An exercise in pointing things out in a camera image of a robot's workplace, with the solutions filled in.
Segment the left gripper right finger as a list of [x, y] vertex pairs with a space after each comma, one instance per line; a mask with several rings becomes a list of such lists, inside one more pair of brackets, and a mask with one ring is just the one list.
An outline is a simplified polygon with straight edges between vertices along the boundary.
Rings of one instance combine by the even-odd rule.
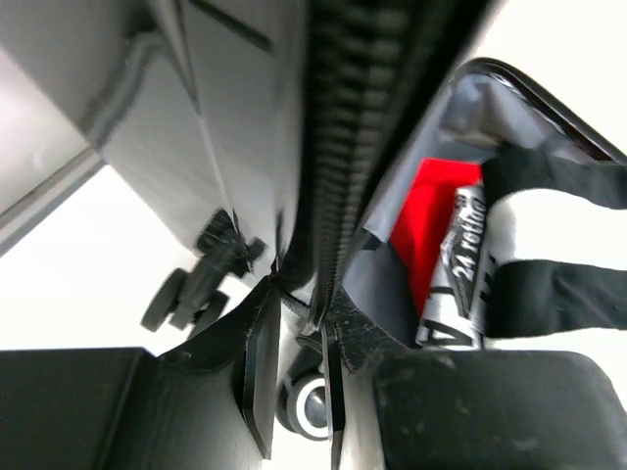
[[423, 352], [340, 294], [322, 329], [335, 469], [622, 469], [626, 414], [576, 352]]

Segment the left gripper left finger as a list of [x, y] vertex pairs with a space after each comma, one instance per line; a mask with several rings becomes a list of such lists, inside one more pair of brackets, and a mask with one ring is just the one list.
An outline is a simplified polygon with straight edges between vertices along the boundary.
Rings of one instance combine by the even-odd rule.
[[1, 355], [5, 469], [258, 469], [271, 454], [281, 300], [262, 280], [180, 346]]

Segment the newspaper print garment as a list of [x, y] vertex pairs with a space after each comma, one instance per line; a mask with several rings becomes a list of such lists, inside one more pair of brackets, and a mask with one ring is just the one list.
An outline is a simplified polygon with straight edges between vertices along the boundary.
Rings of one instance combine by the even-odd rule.
[[459, 187], [433, 271], [415, 341], [424, 349], [480, 350], [493, 263], [482, 185]]

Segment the red garment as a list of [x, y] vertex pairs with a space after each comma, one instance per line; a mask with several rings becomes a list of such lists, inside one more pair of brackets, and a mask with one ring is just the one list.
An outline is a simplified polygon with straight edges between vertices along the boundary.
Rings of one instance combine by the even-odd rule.
[[481, 178], [478, 164], [425, 159], [418, 167], [390, 237], [408, 270], [410, 293], [422, 315], [430, 282], [455, 206], [459, 187]]

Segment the black white striped garment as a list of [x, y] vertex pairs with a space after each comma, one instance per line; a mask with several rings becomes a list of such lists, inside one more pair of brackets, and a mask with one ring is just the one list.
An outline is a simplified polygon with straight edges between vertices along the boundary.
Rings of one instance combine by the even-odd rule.
[[626, 168], [511, 148], [481, 165], [494, 340], [626, 328]]

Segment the small space-print suitcase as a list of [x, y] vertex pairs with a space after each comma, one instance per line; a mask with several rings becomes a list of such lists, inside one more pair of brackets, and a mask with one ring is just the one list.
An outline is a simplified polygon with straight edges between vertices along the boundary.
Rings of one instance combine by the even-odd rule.
[[[626, 167], [625, 155], [527, 74], [460, 61], [491, 1], [5, 1], [1, 55], [70, 131], [62, 161], [2, 215], [26, 230], [92, 171], [118, 169], [201, 279], [272, 280], [314, 329], [384, 238], [429, 149], [482, 161], [511, 146]], [[327, 388], [326, 368], [323, 384]]]

